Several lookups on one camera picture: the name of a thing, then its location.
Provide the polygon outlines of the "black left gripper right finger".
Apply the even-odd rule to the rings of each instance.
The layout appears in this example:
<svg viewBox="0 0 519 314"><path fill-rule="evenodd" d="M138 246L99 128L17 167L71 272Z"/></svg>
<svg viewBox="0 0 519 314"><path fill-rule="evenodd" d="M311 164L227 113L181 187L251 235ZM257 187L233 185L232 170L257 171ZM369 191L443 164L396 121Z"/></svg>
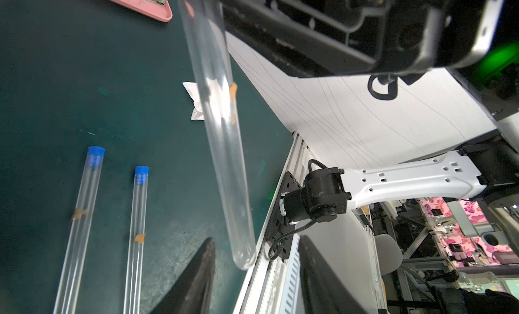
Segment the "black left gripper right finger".
<svg viewBox="0 0 519 314"><path fill-rule="evenodd" d="M307 236L299 242L301 293L306 313L365 313Z"/></svg>

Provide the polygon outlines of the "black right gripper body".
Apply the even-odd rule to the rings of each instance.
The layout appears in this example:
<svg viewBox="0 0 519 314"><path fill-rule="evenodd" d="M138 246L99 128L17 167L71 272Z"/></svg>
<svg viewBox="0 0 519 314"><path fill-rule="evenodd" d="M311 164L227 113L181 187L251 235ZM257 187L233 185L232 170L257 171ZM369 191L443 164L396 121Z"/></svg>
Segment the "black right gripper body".
<svg viewBox="0 0 519 314"><path fill-rule="evenodd" d="M292 77L422 74L489 51L504 0L220 0L227 31Z"/></svg>

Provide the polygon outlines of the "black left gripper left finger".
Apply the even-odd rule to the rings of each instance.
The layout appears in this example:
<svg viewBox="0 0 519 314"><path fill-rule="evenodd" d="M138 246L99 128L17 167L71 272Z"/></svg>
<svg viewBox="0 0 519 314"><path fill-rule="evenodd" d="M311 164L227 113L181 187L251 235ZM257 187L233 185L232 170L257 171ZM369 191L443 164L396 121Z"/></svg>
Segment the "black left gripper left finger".
<svg viewBox="0 0 519 314"><path fill-rule="evenodd" d="M151 313L209 313L215 268L216 245L206 238Z"/></svg>

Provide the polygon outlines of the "clear test tube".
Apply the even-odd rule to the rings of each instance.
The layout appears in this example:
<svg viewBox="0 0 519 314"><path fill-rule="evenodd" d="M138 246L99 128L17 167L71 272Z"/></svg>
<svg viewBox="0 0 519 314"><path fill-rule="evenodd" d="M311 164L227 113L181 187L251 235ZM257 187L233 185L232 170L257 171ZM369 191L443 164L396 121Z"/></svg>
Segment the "clear test tube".
<svg viewBox="0 0 519 314"><path fill-rule="evenodd" d="M219 0L177 0L199 91L204 123L230 240L242 270L256 259L254 225L222 5Z"/></svg>

